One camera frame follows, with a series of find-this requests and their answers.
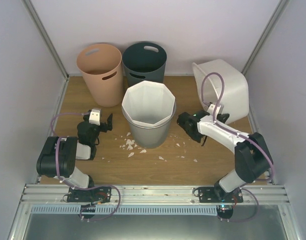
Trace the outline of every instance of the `peach-colored basket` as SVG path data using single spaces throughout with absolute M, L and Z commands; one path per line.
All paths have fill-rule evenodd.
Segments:
M 76 64 L 95 102 L 102 107 L 112 107 L 123 100 L 122 54 L 105 43 L 85 48 Z

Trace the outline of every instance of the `wooden table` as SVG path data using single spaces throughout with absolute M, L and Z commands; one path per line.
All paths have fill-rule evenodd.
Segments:
M 202 108 L 194 78 L 167 76 L 164 83 L 176 97 L 176 114 L 166 141 L 158 148 L 147 149 L 146 153 L 140 154 L 143 149 L 139 147 L 133 150 L 120 147 L 126 144 L 125 139 L 133 139 L 132 135 L 126 136 L 130 129 L 122 114 L 121 104 L 102 107 L 102 122 L 113 113 L 113 131 L 100 133 L 100 144 L 93 161 L 76 161 L 76 166 L 83 173 L 91 175 L 96 184 L 213 185 L 234 168 L 234 155 L 223 145 L 208 138 L 205 146 L 201 146 L 176 124 L 180 113 L 192 114 Z M 71 77 L 61 113 L 84 113 L 92 108 L 99 106 L 82 77 Z M 81 121 L 81 116 L 61 116 L 55 131 L 59 136 L 76 136 L 76 126 Z M 251 133 L 247 117 L 230 125 Z M 44 176 L 41 183 L 58 184 L 58 181 Z

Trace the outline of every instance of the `white bin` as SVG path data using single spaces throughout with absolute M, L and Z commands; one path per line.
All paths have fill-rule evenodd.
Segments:
M 248 84 L 244 75 L 221 59 L 199 65 L 193 63 L 192 67 L 197 84 L 198 97 L 204 110 L 207 110 L 208 107 L 202 103 L 202 81 L 207 74 L 216 72 L 223 77 L 225 83 L 224 94 L 220 103 L 224 106 L 222 113 L 230 114 L 226 124 L 230 124 L 248 115 Z M 215 104 L 221 94 L 221 90 L 222 83 L 219 77 L 216 75 L 210 76 L 204 84 L 204 101 Z
M 167 137 L 176 111 L 175 97 L 164 84 L 143 81 L 126 91 L 122 111 L 136 143 L 156 148 Z

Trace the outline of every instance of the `gray floor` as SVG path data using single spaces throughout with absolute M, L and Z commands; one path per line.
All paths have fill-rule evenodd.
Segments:
M 235 219 L 254 212 L 238 206 Z M 286 240 L 277 206 L 261 206 L 256 219 L 220 222 L 214 216 L 115 215 L 100 222 L 81 222 L 71 214 L 32 214 L 25 240 Z

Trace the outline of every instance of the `dark green bin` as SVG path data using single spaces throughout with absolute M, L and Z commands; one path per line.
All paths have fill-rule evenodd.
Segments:
M 123 64 L 128 85 L 141 81 L 163 83 L 167 54 L 151 42 L 139 42 L 128 47 L 123 54 Z

